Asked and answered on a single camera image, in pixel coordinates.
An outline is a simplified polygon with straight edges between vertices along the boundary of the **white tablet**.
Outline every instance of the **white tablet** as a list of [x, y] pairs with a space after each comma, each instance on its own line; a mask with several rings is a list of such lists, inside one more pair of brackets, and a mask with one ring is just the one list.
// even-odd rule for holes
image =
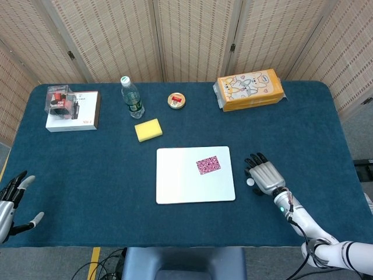
[[235, 200], [227, 146], [157, 150], [158, 204]]

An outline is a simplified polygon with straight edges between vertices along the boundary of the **hinge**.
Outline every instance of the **hinge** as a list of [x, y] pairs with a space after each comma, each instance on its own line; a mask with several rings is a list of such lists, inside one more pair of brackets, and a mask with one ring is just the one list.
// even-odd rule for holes
[[68, 51], [68, 55], [69, 55], [71, 60], [75, 59], [74, 54], [71, 51]]
[[373, 100], [373, 97], [369, 97], [369, 98], [365, 99], [365, 100], [361, 103], [361, 105], [365, 105], [365, 104], [371, 103], [372, 100]]
[[232, 45], [231, 45], [230, 52], [231, 52], [231, 53], [234, 53], [234, 50], [235, 50], [235, 44], [232, 44]]

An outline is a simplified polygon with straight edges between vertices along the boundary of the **box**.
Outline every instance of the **box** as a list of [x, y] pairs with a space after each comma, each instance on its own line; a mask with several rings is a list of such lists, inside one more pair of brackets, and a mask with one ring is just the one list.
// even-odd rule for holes
[[47, 114], [72, 117], [75, 101], [75, 94], [69, 85], [49, 86], [44, 110]]
[[273, 104], [284, 97], [273, 69], [218, 78], [213, 88], [224, 112]]
[[99, 92], [75, 92], [73, 116], [48, 114], [45, 128], [50, 132], [96, 130], [100, 114]]

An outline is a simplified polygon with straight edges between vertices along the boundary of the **dark blue chair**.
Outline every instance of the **dark blue chair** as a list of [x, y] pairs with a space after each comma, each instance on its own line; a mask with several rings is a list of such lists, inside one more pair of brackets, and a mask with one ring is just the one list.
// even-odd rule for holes
[[245, 252], [223, 248], [128, 248], [122, 280], [246, 280]]

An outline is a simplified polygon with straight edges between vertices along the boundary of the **blue tablecloth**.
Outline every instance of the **blue tablecloth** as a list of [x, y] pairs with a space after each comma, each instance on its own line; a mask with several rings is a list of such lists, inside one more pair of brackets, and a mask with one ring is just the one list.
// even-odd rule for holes
[[[299, 246], [272, 197], [246, 185], [244, 159], [262, 152], [287, 186], [339, 240], [373, 243], [373, 217], [364, 199], [329, 89], [319, 82], [283, 82], [288, 100], [222, 112], [212, 83], [137, 84], [146, 111], [129, 116], [121, 85], [71, 85], [101, 93], [97, 131], [45, 129], [48, 85], [31, 93], [2, 186], [27, 169], [37, 177], [23, 197], [16, 224], [39, 211], [33, 230], [5, 246]], [[186, 105], [172, 110], [171, 92]], [[134, 125], [158, 118], [163, 136], [139, 143]], [[156, 204], [156, 150], [229, 146], [236, 200]]]

